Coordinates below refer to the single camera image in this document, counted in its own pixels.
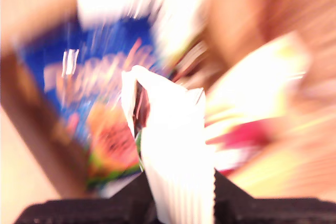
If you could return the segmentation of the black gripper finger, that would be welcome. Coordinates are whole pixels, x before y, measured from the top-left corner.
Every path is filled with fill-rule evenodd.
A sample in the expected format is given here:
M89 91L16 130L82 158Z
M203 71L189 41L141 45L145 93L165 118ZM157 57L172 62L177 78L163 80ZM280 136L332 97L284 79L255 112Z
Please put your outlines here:
M110 197L113 205L126 206L127 216L156 217L156 206L145 172L132 177L132 180Z
M232 204L243 204L253 201L253 197L239 188L219 171L215 171L215 202L229 201Z

